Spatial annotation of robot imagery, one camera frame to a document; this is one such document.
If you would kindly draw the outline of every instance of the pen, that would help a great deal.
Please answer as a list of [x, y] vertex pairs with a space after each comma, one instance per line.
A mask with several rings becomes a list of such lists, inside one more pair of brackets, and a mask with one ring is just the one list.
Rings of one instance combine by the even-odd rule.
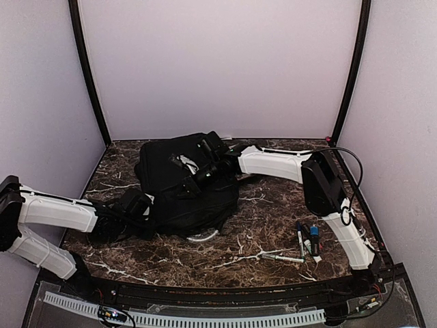
[[300, 224], [300, 226], [302, 227], [302, 233], [303, 233], [303, 235], [305, 236], [305, 238], [308, 239], [308, 240], [311, 240], [311, 233], [310, 233], [310, 231], [309, 231], [309, 226], [308, 226], [306, 223], [301, 224], [301, 223], [299, 222], [299, 224]]
[[297, 263], [305, 262], [303, 258], [289, 258], [287, 256], [280, 256], [274, 254], [261, 254], [261, 257], [268, 258], [270, 260], [282, 260], [282, 261], [297, 262]]
[[[310, 243], [309, 239], [307, 239], [304, 242], [304, 244], [307, 247], [308, 252], [311, 254], [311, 243]], [[320, 262], [322, 260], [322, 258], [320, 256], [313, 256], [312, 254], [311, 254], [311, 256], [313, 257], [313, 260], [315, 260], [316, 263], [318, 263], [318, 262]]]
[[302, 258], [305, 258], [305, 251], [303, 249], [303, 241], [302, 241], [302, 227], [300, 226], [300, 223], [297, 223], [298, 226], [298, 239], [299, 239], [299, 246], [300, 246], [300, 256]]

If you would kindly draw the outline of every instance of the black bracket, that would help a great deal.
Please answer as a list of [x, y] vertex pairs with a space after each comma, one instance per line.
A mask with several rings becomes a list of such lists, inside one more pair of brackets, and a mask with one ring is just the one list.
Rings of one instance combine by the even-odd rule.
[[339, 170], [330, 154], [316, 152], [302, 163], [305, 204], [320, 217], [340, 213], [346, 191]]
[[0, 251], [7, 251], [21, 237], [18, 218], [23, 202], [18, 177], [8, 176], [0, 184]]

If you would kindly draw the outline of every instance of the marker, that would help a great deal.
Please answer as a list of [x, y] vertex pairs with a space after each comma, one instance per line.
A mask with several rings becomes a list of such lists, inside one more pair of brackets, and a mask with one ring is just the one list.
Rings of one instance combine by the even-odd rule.
[[289, 258], [287, 256], [279, 256], [274, 254], [261, 254], [261, 257], [268, 258], [269, 260], [282, 260], [282, 261], [297, 262], [297, 263], [305, 262], [303, 258]]
[[[310, 233], [309, 226], [306, 223], [301, 224], [301, 226], [302, 226], [302, 233], [305, 235], [305, 238], [311, 241], [311, 233]], [[322, 250], [322, 244], [320, 243], [320, 237], [319, 237], [319, 252], [321, 250]]]
[[[311, 242], [307, 239], [307, 240], [304, 242], [304, 244], [305, 244], [305, 246], [306, 246], [307, 249], [308, 249], [308, 253], [311, 254]], [[311, 254], [311, 257], [313, 258], [313, 260], [315, 260], [316, 263], [318, 263], [318, 262], [320, 262], [320, 261], [322, 260], [322, 258], [321, 258], [320, 256], [313, 256], [313, 255]]]
[[302, 258], [305, 258], [305, 251], [303, 249], [303, 241], [302, 241], [302, 227], [300, 226], [300, 223], [297, 223], [298, 226], [298, 239], [299, 239], [299, 246], [300, 246], [300, 256]]
[[311, 254], [319, 256], [319, 228], [313, 225], [309, 231], [311, 233]]

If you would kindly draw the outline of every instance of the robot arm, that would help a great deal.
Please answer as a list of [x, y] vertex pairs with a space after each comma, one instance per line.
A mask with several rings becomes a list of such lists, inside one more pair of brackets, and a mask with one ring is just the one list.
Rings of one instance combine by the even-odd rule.
[[354, 216], [339, 172], [328, 156], [249, 146], [241, 152], [242, 173], [265, 174], [303, 184], [307, 208], [321, 216], [335, 233], [352, 270], [368, 269], [375, 257], [365, 230]]
[[146, 229], [144, 217], [153, 197], [129, 189], [112, 206], [87, 200], [72, 200], [40, 193], [22, 186], [16, 176], [0, 184], [0, 251], [16, 254], [70, 282], [79, 294], [86, 295], [91, 276], [81, 257], [48, 242], [26, 224], [72, 228], [97, 234], [97, 237], [119, 236], [128, 226]]
[[323, 218], [335, 233], [348, 257], [356, 289], [373, 283], [380, 259], [366, 237], [366, 231], [355, 217], [342, 179], [331, 155], [325, 151], [285, 151], [258, 146], [236, 146], [229, 149], [215, 133], [199, 144], [214, 165], [200, 169], [192, 181], [184, 184], [193, 194], [206, 180], [223, 172], [264, 174], [286, 178], [303, 185], [309, 211]]

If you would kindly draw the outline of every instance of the blue marker cap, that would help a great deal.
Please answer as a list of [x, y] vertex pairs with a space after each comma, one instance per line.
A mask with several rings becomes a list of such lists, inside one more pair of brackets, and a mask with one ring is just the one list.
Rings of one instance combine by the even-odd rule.
[[318, 235], [319, 235], [319, 228], [317, 228], [317, 227], [315, 227], [315, 226], [312, 226], [312, 227], [309, 228], [309, 233], [310, 233], [311, 235], [316, 235], [316, 236], [318, 236]]

